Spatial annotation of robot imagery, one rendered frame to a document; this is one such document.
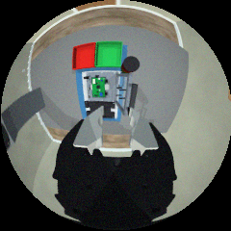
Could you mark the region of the red bin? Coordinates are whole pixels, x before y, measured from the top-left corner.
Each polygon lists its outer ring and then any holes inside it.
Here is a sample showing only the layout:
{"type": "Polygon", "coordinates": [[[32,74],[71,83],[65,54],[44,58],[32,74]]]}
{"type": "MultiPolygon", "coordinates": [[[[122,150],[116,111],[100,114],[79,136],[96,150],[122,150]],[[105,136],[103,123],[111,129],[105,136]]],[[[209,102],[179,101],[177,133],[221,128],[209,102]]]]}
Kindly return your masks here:
{"type": "Polygon", "coordinates": [[[73,47],[72,69],[95,67],[95,45],[96,42],[91,42],[73,47]]]}

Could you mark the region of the green bin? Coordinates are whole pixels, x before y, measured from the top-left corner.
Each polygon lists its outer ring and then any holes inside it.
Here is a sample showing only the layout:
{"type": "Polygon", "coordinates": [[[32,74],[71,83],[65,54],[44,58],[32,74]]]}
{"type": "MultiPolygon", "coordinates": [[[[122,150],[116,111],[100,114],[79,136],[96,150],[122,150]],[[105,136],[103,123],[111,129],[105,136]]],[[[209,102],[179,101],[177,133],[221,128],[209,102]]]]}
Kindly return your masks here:
{"type": "Polygon", "coordinates": [[[95,48],[95,67],[121,67],[121,53],[122,41],[98,41],[95,48]]]}

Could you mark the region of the green circuit board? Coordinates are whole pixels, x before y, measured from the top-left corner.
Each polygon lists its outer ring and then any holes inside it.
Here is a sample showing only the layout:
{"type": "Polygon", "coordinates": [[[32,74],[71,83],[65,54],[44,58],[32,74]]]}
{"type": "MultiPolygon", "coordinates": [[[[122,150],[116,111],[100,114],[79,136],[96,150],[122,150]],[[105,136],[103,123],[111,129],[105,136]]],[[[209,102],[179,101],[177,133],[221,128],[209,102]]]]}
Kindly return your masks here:
{"type": "Polygon", "coordinates": [[[92,79],[92,96],[105,97],[105,78],[91,78],[92,79]]]}

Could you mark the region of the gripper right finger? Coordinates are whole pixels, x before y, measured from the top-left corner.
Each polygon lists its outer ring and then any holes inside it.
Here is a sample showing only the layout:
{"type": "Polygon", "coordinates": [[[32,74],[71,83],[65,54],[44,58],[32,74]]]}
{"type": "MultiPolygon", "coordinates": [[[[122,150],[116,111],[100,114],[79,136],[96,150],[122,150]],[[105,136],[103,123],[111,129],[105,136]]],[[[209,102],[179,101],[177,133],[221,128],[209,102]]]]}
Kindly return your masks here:
{"type": "Polygon", "coordinates": [[[173,181],[176,180],[173,155],[166,139],[151,122],[131,107],[128,108],[128,116],[132,126],[129,139],[132,154],[134,150],[140,150],[142,156],[159,160],[167,166],[173,181]]]}

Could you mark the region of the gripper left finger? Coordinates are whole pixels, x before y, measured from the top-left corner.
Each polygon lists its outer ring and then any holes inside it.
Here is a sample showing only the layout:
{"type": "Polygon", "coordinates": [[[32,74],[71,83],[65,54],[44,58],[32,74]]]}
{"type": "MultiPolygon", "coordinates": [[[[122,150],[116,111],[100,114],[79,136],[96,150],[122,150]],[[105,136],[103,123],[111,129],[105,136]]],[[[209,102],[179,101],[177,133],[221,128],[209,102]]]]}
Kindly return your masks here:
{"type": "Polygon", "coordinates": [[[101,106],[86,118],[81,119],[62,140],[56,157],[52,177],[58,180],[59,173],[66,163],[74,158],[92,155],[93,149],[103,146],[103,123],[105,106],[101,106]],[[99,126],[100,125],[100,126],[99,126]]]}

